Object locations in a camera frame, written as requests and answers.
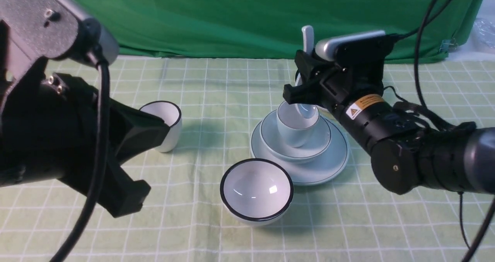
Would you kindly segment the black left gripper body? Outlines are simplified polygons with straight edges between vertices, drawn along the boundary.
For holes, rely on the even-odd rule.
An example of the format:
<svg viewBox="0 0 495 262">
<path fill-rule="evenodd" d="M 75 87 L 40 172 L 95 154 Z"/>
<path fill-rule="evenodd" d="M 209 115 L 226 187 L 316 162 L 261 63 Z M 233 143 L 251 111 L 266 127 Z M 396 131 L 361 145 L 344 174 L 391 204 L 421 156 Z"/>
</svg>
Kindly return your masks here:
<svg viewBox="0 0 495 262">
<path fill-rule="evenodd" d="M 7 89 L 1 104 L 1 186 L 60 179 L 78 165 L 94 167 L 97 94 L 81 77 L 65 73 Z"/>
</svg>

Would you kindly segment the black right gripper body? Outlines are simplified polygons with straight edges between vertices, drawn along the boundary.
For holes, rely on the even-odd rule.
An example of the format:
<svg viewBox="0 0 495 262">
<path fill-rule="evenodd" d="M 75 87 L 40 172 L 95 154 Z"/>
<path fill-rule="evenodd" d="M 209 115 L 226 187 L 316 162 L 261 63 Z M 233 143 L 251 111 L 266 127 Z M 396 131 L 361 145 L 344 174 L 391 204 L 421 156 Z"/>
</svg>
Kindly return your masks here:
<svg viewBox="0 0 495 262">
<path fill-rule="evenodd" d="M 346 108 L 362 96 L 382 96 L 385 58 L 394 44 L 395 36 L 386 34 L 346 43 L 336 51 L 336 61 L 329 62 L 329 68 L 324 71 L 332 74 L 324 83 L 333 98 L 331 112 Z"/>
</svg>

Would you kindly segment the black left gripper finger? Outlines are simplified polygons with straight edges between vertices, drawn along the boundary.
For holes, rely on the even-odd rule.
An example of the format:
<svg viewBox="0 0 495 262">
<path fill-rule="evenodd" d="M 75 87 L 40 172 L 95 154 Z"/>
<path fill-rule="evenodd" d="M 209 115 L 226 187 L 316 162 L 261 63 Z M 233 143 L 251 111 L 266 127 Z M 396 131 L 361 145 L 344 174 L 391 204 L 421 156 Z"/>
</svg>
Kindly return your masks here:
<svg viewBox="0 0 495 262">
<path fill-rule="evenodd" d="M 87 196 L 93 175 L 93 165 L 78 165 L 60 178 L 63 184 Z M 151 186 L 143 180 L 133 180 L 122 169 L 113 153 L 108 154 L 106 171 L 97 203 L 114 218 L 141 211 Z"/>
<path fill-rule="evenodd" d="M 110 100 L 109 142 L 121 165 L 160 146 L 169 130 L 163 119 Z"/>
</svg>

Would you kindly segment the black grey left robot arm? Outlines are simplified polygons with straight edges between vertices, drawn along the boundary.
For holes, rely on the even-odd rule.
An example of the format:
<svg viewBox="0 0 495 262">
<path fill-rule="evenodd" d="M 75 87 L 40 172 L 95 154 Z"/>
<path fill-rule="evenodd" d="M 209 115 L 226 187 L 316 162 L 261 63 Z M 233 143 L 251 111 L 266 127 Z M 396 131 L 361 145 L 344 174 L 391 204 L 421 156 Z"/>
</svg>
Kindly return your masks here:
<svg viewBox="0 0 495 262">
<path fill-rule="evenodd" d="M 57 179 L 87 195 L 94 168 L 99 91 L 80 77 L 54 73 L 48 60 L 112 63 L 115 39 L 95 19 L 66 24 L 45 20 L 22 28 L 1 21 L 1 186 Z M 98 204 L 113 217 L 136 213 L 150 192 L 121 168 L 162 144 L 173 124 L 109 101 L 108 159 Z"/>
</svg>

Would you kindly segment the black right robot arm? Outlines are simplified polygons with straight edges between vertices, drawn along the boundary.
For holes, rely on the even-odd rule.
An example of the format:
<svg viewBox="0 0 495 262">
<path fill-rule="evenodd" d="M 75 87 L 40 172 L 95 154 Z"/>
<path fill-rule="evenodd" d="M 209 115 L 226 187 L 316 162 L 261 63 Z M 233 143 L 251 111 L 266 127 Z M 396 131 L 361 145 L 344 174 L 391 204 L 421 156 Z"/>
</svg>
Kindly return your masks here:
<svg viewBox="0 0 495 262">
<path fill-rule="evenodd" d="M 289 104 L 327 109 L 371 158 L 377 181 L 402 195 L 418 186 L 494 194 L 494 128 L 452 125 L 412 102 L 383 98 L 384 62 L 397 34 L 370 31 L 299 49 L 302 84 L 283 88 Z"/>
</svg>

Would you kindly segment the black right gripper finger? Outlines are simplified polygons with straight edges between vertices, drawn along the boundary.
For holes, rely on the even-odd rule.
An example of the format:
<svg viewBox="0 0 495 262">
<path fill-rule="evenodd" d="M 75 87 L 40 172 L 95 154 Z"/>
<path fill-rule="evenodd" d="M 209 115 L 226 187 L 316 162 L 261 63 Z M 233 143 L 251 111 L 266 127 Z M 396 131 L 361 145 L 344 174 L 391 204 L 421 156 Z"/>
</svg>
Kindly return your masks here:
<svg viewBox="0 0 495 262">
<path fill-rule="evenodd" d="M 299 84 L 306 84 L 306 82 L 320 77 L 329 68 L 328 61 L 324 61 L 313 52 L 307 53 L 303 50 L 296 51 L 295 64 L 299 72 Z"/>
<path fill-rule="evenodd" d="M 283 99 L 290 105 L 305 104 L 331 108 L 333 98 L 325 87 L 326 80 L 327 77 L 314 77 L 298 86 L 286 84 L 283 87 Z"/>
</svg>

